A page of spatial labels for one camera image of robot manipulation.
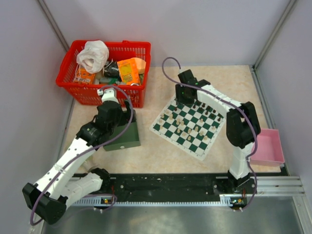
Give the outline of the green white chess mat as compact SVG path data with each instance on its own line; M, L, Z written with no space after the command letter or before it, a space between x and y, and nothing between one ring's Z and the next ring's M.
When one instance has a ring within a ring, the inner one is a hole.
M220 133L225 118L199 101L189 107L172 96L150 126L150 131L203 161Z

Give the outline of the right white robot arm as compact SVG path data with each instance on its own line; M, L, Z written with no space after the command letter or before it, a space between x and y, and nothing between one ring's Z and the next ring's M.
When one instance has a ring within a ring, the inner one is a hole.
M261 132L255 106L231 99L206 80L198 81L190 69L179 73L178 78L175 94L179 104L199 101L225 118L226 137L234 147L227 185L231 192L239 193L250 179L250 157L256 152L257 135Z

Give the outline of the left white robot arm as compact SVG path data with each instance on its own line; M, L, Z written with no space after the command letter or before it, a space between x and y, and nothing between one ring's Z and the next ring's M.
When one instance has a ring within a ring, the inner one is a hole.
M119 139L134 118L131 99L121 88L106 85L99 88L97 94L102 101L97 107L98 114L80 128L63 156L42 178L24 185L22 194L31 210L31 226L40 221L53 225L78 200L96 191L102 194L109 191L111 182L104 177L104 169L94 169L70 182L83 162L100 147ZM38 215L40 221L34 221L34 215Z

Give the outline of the dark green plastic tray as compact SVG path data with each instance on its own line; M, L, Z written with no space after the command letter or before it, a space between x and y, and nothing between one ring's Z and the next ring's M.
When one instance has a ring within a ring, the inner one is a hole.
M130 126L125 131L125 133L113 142L104 145L103 148L105 151L115 151L119 149L138 147L140 145L141 143L139 139L137 120L134 116Z

